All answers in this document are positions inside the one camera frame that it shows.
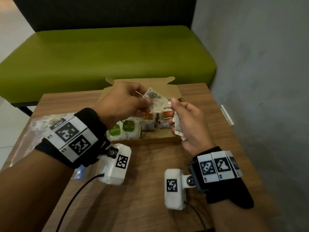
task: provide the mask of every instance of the black backrest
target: black backrest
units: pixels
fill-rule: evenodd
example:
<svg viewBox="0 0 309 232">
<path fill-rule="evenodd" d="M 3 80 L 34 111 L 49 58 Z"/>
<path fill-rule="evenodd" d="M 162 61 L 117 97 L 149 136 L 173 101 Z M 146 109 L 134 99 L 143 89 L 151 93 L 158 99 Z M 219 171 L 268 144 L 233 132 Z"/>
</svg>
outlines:
<svg viewBox="0 0 309 232">
<path fill-rule="evenodd" d="M 13 0 L 34 31 L 185 25 L 196 0 Z"/>
</svg>

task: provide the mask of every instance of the box flap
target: box flap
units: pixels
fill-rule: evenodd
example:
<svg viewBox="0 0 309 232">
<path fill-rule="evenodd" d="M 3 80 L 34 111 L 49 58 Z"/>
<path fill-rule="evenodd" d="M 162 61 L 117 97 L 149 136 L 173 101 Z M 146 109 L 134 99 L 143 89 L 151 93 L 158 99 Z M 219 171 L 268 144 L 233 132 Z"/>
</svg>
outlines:
<svg viewBox="0 0 309 232">
<path fill-rule="evenodd" d="M 106 81 L 113 86 L 103 89 L 102 94 L 99 98 L 99 101 L 119 82 L 137 82 L 141 83 L 146 89 L 149 87 L 153 88 L 154 91 L 163 95 L 167 98 L 175 97 L 177 99 L 181 98 L 181 93 L 177 85 L 169 85 L 168 83 L 175 80 L 175 77 L 170 76 L 166 78 L 136 78 L 136 79 L 116 79 L 106 78 Z"/>
</svg>

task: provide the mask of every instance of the green cushion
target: green cushion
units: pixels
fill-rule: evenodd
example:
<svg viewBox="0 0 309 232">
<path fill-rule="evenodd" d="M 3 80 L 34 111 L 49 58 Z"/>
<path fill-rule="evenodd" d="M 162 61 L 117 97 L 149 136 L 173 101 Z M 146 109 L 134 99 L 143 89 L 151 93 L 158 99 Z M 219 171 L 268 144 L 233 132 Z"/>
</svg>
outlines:
<svg viewBox="0 0 309 232">
<path fill-rule="evenodd" d="M 44 93 L 103 89 L 105 77 L 176 77 L 173 84 L 210 84 L 216 65 L 184 26 L 43 31 L 0 64 L 0 96 L 10 103 Z"/>
</svg>

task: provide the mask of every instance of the hand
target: hand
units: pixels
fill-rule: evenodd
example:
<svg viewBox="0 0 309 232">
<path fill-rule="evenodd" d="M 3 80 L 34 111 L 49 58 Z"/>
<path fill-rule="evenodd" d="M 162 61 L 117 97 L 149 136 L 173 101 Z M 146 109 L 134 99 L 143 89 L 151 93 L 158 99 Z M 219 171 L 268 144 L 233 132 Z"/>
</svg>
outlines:
<svg viewBox="0 0 309 232">
<path fill-rule="evenodd" d="M 187 140 L 182 141 L 183 148 L 192 156 L 215 147 L 215 143 L 209 132 L 204 113 L 191 103 L 181 103 L 172 98 L 171 109 L 178 113 L 180 126 Z"/>
<path fill-rule="evenodd" d="M 108 129 L 113 128 L 120 120 L 130 116 L 143 117 L 144 113 L 150 112 L 152 100 L 142 97 L 136 91 L 145 94 L 147 89 L 140 83 L 119 82 L 95 105 L 93 109 Z"/>
</svg>

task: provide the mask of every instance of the cardboard box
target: cardboard box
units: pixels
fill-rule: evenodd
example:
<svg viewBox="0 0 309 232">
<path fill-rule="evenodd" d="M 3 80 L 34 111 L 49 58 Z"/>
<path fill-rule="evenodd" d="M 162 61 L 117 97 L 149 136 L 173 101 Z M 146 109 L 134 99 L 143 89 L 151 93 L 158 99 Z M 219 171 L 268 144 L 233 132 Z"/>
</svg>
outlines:
<svg viewBox="0 0 309 232">
<path fill-rule="evenodd" d="M 164 97 L 171 99 L 172 97 L 177 98 L 181 101 L 181 93 L 177 85 L 170 85 L 169 82 L 175 80 L 175 77 L 170 76 L 167 78 L 137 78 L 137 79 L 112 79 L 106 78 L 106 81 L 112 86 L 103 89 L 99 101 L 121 81 L 125 82 L 138 82 L 141 83 L 145 88 L 153 88 L 156 92 L 163 95 Z M 131 145 L 146 145 L 146 144 L 157 144 L 157 143 L 172 143 L 180 142 L 180 136 L 174 135 L 172 129 L 161 129 L 158 124 L 155 131 L 142 131 L 141 139 L 135 140 L 117 140 L 112 143 L 121 143 L 127 146 Z"/>
</svg>

